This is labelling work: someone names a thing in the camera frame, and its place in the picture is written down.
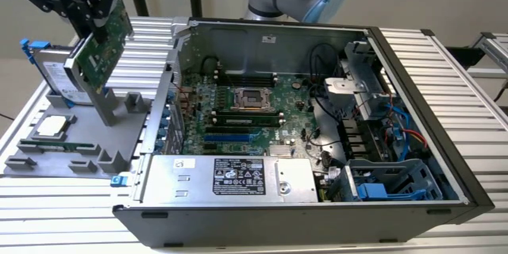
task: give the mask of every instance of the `warning label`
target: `warning label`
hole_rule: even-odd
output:
[[[215,159],[216,195],[266,195],[263,159]]]

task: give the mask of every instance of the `blue tab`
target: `blue tab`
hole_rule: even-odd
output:
[[[111,178],[110,186],[111,187],[127,187],[128,177],[123,177],[122,175],[116,175]]]
[[[51,46],[51,43],[47,41],[34,41],[28,47],[32,49],[46,49],[47,47]]]
[[[359,185],[358,195],[364,200],[384,200],[388,198],[387,190],[383,184],[364,183]]]

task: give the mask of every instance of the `blue cable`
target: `blue cable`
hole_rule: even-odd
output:
[[[404,116],[404,118],[406,118],[406,128],[410,128],[410,119],[411,119],[410,114],[406,113],[400,108],[398,108],[396,106],[391,106],[390,104],[386,104],[386,107],[391,108],[391,110],[394,110],[398,114]],[[406,138],[406,141],[404,141],[404,150],[403,150],[403,154],[400,154],[398,162],[404,161],[406,156],[410,153],[410,135],[407,133],[404,133],[404,138]]]

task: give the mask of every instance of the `metal table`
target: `metal table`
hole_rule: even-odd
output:
[[[154,98],[166,63],[164,50],[172,41],[172,19],[134,17],[132,24],[135,38],[127,43],[127,50],[108,86],[118,95],[136,90],[142,91],[144,97]],[[384,30],[384,33],[390,37],[399,32],[391,29]],[[42,84],[0,140],[2,162],[48,106],[43,96],[46,91],[47,86]],[[96,179],[0,178],[0,252],[508,253],[508,156],[474,156],[467,162],[490,193],[496,209],[463,225],[442,225],[434,228],[407,243],[360,245],[151,249],[136,241],[136,237],[111,213],[111,206],[122,203],[128,196],[128,188],[112,189],[108,180]]]

